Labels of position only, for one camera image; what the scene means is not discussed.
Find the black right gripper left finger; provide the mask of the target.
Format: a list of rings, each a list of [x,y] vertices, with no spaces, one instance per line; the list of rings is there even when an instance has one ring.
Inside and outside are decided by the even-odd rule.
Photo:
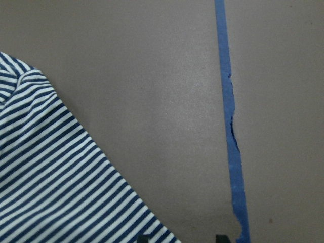
[[[148,235],[139,235],[137,237],[137,243],[149,243],[149,236]]]

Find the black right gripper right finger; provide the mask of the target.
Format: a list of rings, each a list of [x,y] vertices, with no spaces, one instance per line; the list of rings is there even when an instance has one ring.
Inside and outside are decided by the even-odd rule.
[[[215,237],[215,243],[230,243],[230,239],[226,235],[217,234]]]

